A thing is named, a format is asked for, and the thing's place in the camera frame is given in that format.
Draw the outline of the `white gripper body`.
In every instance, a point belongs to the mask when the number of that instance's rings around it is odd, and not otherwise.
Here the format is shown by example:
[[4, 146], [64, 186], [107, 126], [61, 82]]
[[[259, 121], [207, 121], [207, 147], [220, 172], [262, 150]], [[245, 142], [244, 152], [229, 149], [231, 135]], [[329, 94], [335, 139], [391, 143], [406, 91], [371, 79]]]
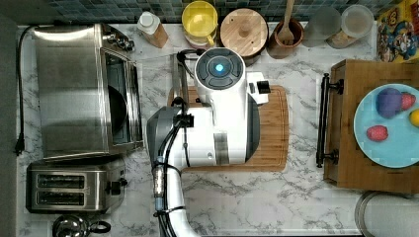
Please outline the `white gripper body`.
[[248, 72], [246, 74], [248, 83], [248, 94], [253, 98], [257, 105], [264, 105], [269, 102], [271, 93], [269, 81], [263, 76], [262, 72]]

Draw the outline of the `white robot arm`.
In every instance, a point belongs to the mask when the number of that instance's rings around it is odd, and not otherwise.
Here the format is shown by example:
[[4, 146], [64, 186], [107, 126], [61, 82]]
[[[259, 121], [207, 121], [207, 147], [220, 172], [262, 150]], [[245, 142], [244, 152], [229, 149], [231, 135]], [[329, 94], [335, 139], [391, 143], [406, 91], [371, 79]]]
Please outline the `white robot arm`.
[[246, 163], [260, 143], [259, 107], [269, 102], [269, 82], [248, 72], [237, 52], [217, 47], [196, 55], [192, 77], [201, 104], [176, 97], [146, 126], [160, 237], [200, 237], [187, 219], [182, 170]]

